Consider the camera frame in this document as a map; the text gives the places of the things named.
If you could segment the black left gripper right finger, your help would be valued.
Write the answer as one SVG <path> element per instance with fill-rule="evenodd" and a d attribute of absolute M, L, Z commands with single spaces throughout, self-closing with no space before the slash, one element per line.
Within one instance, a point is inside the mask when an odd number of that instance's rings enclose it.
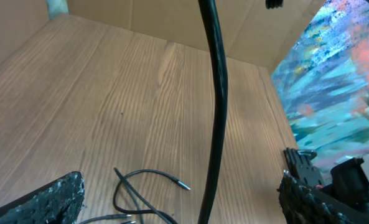
<path fill-rule="evenodd" d="M 368 224 L 369 217 L 309 187 L 285 170 L 279 204 L 287 223 Z"/>

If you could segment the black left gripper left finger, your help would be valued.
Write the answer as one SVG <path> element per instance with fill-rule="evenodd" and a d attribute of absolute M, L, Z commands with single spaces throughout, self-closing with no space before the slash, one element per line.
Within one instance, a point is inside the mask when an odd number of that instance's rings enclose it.
<path fill-rule="evenodd" d="M 84 197 L 82 174 L 69 172 L 0 207 L 0 224 L 75 223 Z"/>

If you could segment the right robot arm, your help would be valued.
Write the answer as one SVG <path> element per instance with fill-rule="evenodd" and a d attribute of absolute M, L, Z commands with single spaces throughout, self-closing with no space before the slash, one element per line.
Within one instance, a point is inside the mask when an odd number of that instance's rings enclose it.
<path fill-rule="evenodd" d="M 369 216 L 369 180 L 361 165 L 363 158 L 349 159 L 334 168 L 330 173 L 332 183 L 320 191 Z"/>

